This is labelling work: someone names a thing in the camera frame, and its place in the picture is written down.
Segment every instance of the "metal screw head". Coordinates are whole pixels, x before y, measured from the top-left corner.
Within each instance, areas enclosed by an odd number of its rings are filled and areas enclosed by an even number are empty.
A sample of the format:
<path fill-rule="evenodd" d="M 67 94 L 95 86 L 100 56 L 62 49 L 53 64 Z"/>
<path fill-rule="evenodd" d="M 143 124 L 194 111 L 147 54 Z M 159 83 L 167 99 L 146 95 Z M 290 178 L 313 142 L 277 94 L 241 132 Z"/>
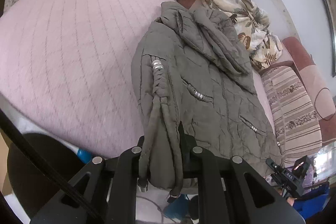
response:
<path fill-rule="evenodd" d="M 240 163 L 243 162 L 243 159 L 242 159 L 241 157 L 239 157 L 239 156 L 234 156 L 234 157 L 232 158 L 232 161 L 233 161 L 234 163 L 236 163 L 236 164 L 240 164 Z"/>
<path fill-rule="evenodd" d="M 132 148 L 132 152 L 134 153 L 134 154 L 137 154 L 137 153 L 140 153 L 141 152 L 141 147 L 139 147 L 139 146 L 134 146 L 133 148 Z"/>
<path fill-rule="evenodd" d="M 102 158 L 102 157 L 94 157 L 94 158 L 92 159 L 92 162 L 93 162 L 94 164 L 100 164 L 102 161 L 103 161 L 103 158 Z"/>
<path fill-rule="evenodd" d="M 199 153 L 202 153 L 202 152 L 203 152 L 203 148 L 201 148 L 201 147 L 199 147 L 199 146 L 195 146 L 195 147 L 193 148 L 193 151 L 194 151 L 194 153 L 199 154 Z"/>

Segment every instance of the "blue object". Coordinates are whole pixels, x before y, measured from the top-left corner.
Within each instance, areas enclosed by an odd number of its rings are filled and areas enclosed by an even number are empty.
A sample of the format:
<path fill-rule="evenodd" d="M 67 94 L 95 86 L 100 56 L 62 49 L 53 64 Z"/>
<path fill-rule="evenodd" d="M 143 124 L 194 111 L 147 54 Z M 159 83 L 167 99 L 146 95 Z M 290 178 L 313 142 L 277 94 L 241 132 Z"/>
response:
<path fill-rule="evenodd" d="M 171 219 L 182 220 L 188 213 L 188 203 L 189 200 L 184 194 L 181 194 L 177 200 L 170 203 L 164 210 L 163 213 L 166 217 Z"/>
<path fill-rule="evenodd" d="M 88 151 L 82 149 L 78 149 L 77 157 L 85 164 L 92 160 L 92 155 Z"/>
<path fill-rule="evenodd" d="M 296 200 L 293 208 L 306 220 L 323 210 L 323 205 L 328 195 L 329 183 L 327 185 L 321 185 L 319 188 L 303 195 L 302 198 L 311 198 L 304 201 Z"/>

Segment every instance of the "black strap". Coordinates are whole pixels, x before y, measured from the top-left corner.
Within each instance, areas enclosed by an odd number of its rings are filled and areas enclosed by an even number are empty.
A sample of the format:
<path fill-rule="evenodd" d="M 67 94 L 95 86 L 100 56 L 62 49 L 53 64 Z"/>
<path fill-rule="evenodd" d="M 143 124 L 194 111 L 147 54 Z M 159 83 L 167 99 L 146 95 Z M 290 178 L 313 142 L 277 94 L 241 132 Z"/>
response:
<path fill-rule="evenodd" d="M 81 205 L 89 215 L 95 218 L 100 223 L 104 220 L 99 215 L 97 210 L 74 188 L 72 187 L 58 172 L 56 172 L 43 159 L 36 150 L 27 142 L 19 130 L 13 125 L 8 117 L 0 109 L 0 128 L 17 146 L 17 148 L 40 170 L 48 179 L 54 182 L 61 190 L 63 190 L 75 202 Z"/>

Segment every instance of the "striped fabric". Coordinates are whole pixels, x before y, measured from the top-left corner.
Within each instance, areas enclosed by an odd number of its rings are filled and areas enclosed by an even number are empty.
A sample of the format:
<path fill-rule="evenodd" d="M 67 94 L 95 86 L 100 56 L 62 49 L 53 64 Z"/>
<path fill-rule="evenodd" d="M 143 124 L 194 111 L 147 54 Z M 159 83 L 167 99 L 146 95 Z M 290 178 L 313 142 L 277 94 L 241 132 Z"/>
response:
<path fill-rule="evenodd" d="M 285 166 L 317 152 L 322 137 L 316 111 L 292 68 L 280 66 L 262 77 Z"/>

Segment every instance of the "drawstring cord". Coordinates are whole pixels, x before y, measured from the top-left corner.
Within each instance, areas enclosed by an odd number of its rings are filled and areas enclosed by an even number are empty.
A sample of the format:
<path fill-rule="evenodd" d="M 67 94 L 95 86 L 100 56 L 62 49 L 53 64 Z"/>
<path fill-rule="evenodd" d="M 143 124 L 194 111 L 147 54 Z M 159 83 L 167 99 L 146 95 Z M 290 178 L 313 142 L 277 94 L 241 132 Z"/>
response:
<path fill-rule="evenodd" d="M 171 149 L 173 151 L 174 171 L 175 171 L 175 187 L 171 190 L 171 196 L 179 196 L 183 186 L 183 170 L 182 156 L 179 148 L 179 141 L 176 137 L 176 131 L 172 126 L 172 120 L 167 104 L 168 87 L 167 79 L 165 78 L 165 69 L 159 58 L 152 57 L 153 67 L 153 107 L 148 122 L 147 133 L 142 145 L 142 153 L 139 159 L 139 187 L 148 185 L 147 174 L 150 161 L 151 148 L 158 132 L 158 122 L 160 118 L 160 110 L 162 111 L 163 120 L 167 129 L 168 138 Z"/>

